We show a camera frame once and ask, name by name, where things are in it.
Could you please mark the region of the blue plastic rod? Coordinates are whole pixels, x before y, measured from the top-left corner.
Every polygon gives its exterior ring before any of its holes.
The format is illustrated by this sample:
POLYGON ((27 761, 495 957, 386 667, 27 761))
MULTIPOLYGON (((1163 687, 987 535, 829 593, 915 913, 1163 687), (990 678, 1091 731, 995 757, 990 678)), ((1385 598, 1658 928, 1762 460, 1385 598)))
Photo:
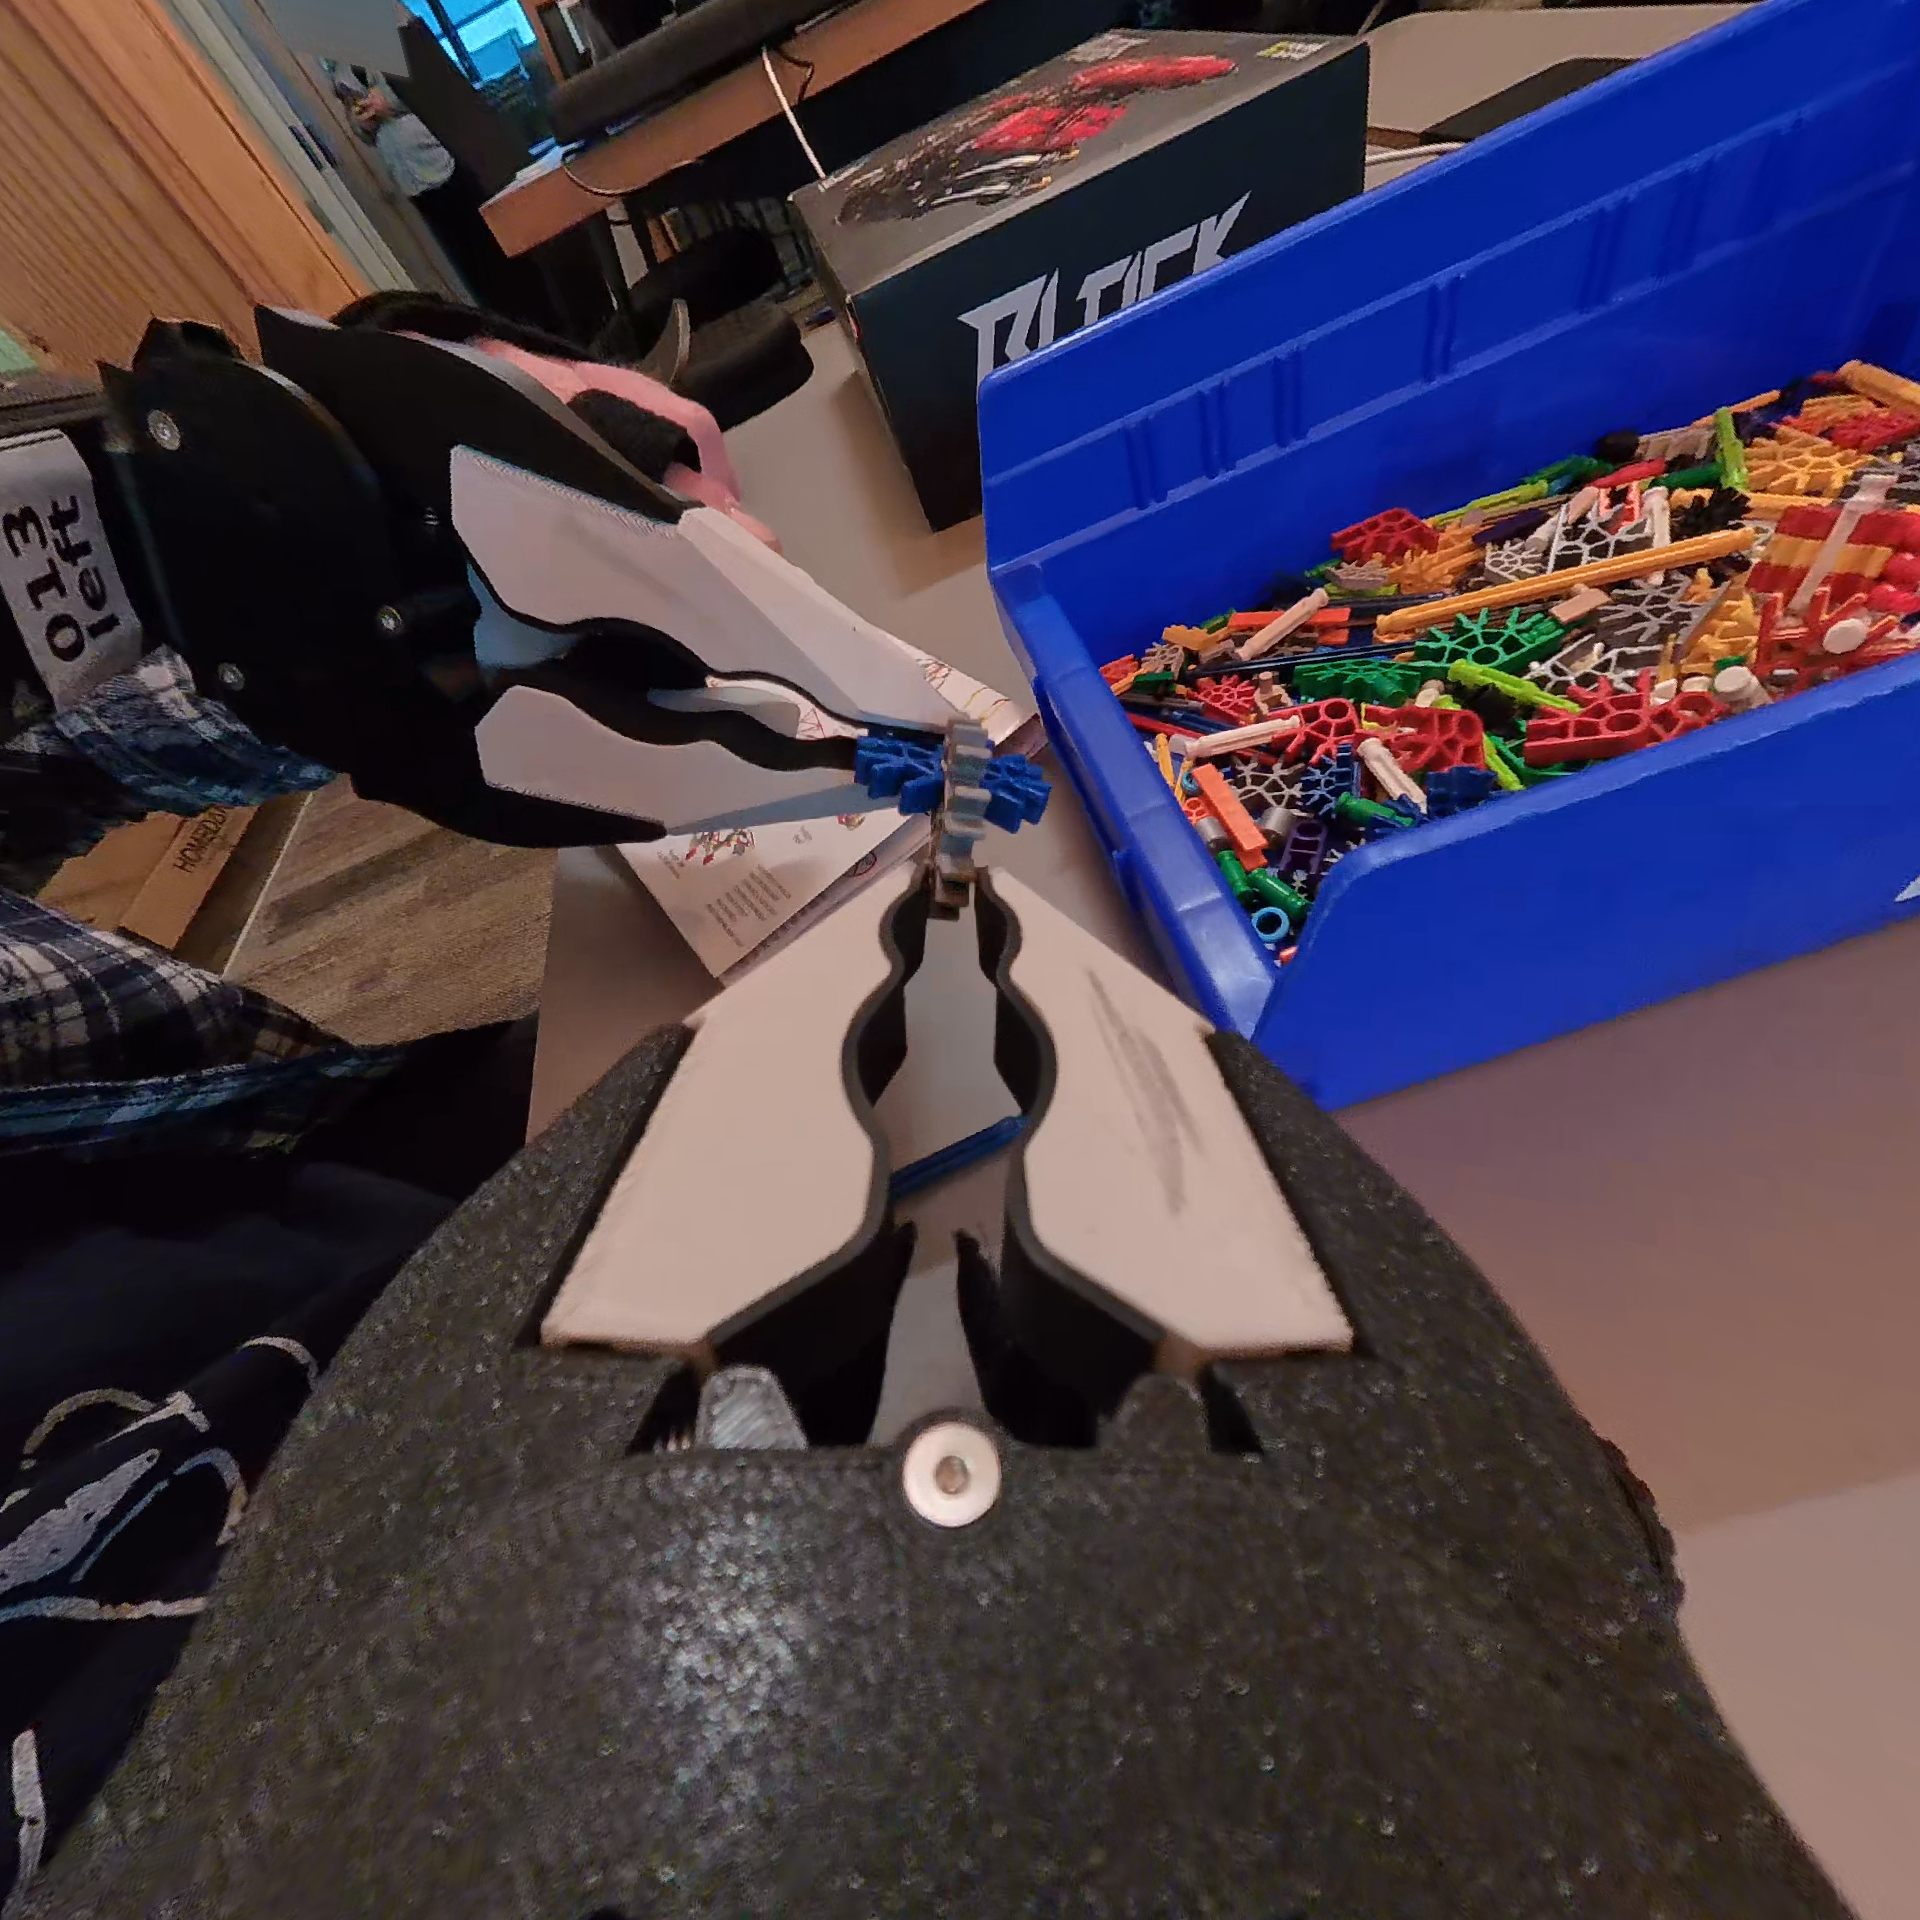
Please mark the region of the blue plastic rod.
POLYGON ((1020 1142, 1026 1126, 1027 1126, 1026 1117, 1002 1117, 1002 1118, 992 1118, 961 1139, 949 1139, 948 1145, 941 1145, 932 1151, 924 1151, 924 1154, 899 1164, 887 1178, 887 1198, 909 1202, 911 1196, 936 1187, 936 1185, 971 1171, 973 1164, 984 1164, 995 1151, 1020 1142))

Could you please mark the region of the wooden desk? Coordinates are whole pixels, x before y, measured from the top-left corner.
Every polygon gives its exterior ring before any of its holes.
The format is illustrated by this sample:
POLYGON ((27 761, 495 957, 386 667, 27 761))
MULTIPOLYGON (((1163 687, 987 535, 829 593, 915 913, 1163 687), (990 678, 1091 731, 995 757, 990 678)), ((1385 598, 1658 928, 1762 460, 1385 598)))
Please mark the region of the wooden desk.
MULTIPOLYGON (((810 100, 900 52, 905 45, 962 18, 979 3, 845 3, 820 18, 795 26, 781 45, 795 66, 814 69, 810 100)), ((484 217, 503 250, 521 253, 547 237, 578 228, 608 202, 639 193, 668 173, 706 161, 727 139, 739 139, 772 117, 789 99, 767 78, 764 66, 734 69, 689 99, 635 117, 528 162, 499 190, 484 217)))

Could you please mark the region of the toy instruction booklet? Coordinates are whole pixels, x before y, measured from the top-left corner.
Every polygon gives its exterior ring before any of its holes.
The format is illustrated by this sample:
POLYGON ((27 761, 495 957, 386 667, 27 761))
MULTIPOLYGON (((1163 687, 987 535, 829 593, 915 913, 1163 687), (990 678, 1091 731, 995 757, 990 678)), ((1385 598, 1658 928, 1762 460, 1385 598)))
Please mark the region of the toy instruction booklet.
POLYGON ((886 798, 869 814, 632 841, 618 858, 694 958, 714 978, 730 978, 869 878, 916 860, 926 841, 926 816, 886 798))

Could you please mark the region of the grey snowflake connector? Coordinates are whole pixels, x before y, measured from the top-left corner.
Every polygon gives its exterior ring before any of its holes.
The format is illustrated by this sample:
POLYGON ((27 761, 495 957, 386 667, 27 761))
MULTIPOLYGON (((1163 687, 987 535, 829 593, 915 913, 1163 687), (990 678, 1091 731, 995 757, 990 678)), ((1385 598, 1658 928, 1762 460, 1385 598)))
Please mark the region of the grey snowflake connector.
POLYGON ((971 717, 949 720, 924 866, 926 913, 932 920, 956 920, 973 904, 975 847, 990 830, 992 792, 987 773, 992 761, 990 731, 971 717))

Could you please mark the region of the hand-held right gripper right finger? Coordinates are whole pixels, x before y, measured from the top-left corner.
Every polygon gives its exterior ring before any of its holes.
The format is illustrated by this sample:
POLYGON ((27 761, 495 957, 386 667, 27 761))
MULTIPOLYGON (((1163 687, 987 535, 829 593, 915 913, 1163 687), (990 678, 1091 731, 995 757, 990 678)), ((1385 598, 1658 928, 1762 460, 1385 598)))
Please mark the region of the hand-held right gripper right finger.
POLYGON ((1348 1356, 1355 1330, 1219 1032, 1020 878, 975 878, 995 1069, 1022 1109, 999 1315, 1092 1416, 1153 1371, 1348 1356))

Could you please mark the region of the pile of colourful construction pieces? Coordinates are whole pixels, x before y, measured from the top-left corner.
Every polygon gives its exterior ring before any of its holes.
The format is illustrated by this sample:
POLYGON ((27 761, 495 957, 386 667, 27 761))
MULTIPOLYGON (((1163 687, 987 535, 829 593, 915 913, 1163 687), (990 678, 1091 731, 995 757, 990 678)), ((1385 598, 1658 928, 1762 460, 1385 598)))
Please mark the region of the pile of colourful construction pieces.
POLYGON ((1380 507, 1097 671, 1263 958, 1427 823, 1915 659, 1915 378, 1840 363, 1380 507))

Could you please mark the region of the blue double snowflake connector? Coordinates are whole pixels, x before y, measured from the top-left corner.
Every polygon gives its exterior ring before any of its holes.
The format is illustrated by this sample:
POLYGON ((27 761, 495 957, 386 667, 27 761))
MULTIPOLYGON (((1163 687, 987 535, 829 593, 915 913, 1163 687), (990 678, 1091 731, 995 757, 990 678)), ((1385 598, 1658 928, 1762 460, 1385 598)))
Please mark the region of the blue double snowflake connector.
MULTIPOLYGON (((930 816, 941 797, 944 740, 869 731, 854 740, 854 784, 870 803, 895 803, 905 816, 930 816)), ((1050 784, 1022 755, 995 755, 987 786, 990 830, 1014 832, 1045 820, 1050 784)))

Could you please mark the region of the black flat pad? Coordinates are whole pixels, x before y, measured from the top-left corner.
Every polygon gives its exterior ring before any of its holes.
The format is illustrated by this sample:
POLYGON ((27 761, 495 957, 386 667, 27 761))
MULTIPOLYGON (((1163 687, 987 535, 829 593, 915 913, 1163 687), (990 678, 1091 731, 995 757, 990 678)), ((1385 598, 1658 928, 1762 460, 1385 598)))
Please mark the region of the black flat pad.
POLYGON ((1635 59, 1564 59, 1419 131, 1422 148, 1461 148, 1596 85, 1635 59))

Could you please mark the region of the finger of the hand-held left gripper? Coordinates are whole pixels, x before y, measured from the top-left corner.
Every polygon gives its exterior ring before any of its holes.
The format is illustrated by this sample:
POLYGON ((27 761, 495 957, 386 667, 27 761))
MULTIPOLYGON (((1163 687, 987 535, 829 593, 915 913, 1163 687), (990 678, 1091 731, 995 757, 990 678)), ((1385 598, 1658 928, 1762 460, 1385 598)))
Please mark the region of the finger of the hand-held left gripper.
POLYGON ((941 731, 962 716, 909 643, 714 509, 651 520, 454 446, 451 523, 493 600, 528 625, 651 625, 706 674, 783 682, 845 720, 941 731))
POLYGON ((899 716, 783 682, 517 682, 472 731, 472 838, 608 844, 869 809, 860 740, 899 716))

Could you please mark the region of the blue plastic bin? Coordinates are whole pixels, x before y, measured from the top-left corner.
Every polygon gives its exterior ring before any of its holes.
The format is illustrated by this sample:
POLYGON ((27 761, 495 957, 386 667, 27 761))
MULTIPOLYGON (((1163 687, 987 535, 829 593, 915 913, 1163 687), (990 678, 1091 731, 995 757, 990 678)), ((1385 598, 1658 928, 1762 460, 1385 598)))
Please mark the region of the blue plastic bin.
POLYGON ((1915 920, 1915 663, 1737 716, 1343 858, 1263 958, 1100 663, 1251 608, 1368 509, 1488 494, 1628 422, 1915 373, 1915 3, 1762 3, 1327 214, 1261 352, 1168 390, 1091 333, 999 373, 1022 439, 1072 349, 1150 403, 984 494, 1054 755, 1171 985, 1348 1108, 1915 920))

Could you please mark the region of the brown cardboard box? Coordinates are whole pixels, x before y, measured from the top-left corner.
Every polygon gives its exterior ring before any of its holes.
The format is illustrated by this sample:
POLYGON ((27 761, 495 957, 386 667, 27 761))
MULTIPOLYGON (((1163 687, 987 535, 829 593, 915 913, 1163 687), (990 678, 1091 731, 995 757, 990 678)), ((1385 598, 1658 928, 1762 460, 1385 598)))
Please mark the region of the brown cardboard box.
POLYGON ((307 792, 294 792, 208 805, 196 820, 152 814, 116 825, 68 858, 40 900, 220 971, 250 928, 307 803, 307 792))

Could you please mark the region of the black printed cardboard box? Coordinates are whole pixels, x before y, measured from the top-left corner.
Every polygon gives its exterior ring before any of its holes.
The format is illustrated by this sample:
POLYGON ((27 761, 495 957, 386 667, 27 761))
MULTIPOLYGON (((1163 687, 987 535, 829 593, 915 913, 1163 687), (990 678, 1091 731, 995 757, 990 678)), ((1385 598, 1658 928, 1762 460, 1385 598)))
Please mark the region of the black printed cardboard box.
POLYGON ((1365 34, 1112 26, 789 197, 932 528, 995 472, 1150 403, 1157 378, 1072 349, 1067 397, 1022 439, 979 387, 1084 333, 1164 349, 1178 390, 1261 352, 1319 290, 1327 214, 1365 185, 1365 34))

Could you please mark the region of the black office chair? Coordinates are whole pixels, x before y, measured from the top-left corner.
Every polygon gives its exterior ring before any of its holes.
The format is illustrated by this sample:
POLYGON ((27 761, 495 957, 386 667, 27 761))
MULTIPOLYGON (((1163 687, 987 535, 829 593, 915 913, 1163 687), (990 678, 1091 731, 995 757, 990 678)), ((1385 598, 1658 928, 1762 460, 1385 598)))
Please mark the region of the black office chair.
POLYGON ((668 357, 668 387, 740 426, 802 390, 814 358, 781 302, 783 265, 762 228, 718 228, 628 287, 635 358, 668 357))

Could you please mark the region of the long black case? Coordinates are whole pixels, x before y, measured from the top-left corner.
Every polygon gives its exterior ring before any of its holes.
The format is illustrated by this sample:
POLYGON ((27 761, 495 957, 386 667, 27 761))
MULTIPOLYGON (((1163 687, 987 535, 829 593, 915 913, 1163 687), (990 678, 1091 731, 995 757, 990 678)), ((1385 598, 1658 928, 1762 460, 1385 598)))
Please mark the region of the long black case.
POLYGON ((838 3, 693 3, 601 52, 547 99, 558 143, 618 131, 651 111, 689 99, 697 85, 756 59, 762 47, 810 26, 838 3))

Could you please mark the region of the person's black printed shirt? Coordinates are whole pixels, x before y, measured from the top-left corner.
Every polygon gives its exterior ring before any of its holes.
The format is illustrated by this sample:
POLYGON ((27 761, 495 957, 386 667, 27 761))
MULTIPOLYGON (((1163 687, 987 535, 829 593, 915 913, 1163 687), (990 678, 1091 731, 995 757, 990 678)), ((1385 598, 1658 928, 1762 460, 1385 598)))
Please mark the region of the person's black printed shirt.
POLYGON ((3 1171, 3 1902, 148 1720, 349 1330, 520 1151, 534 1041, 412 1041, 294 1150, 3 1171))

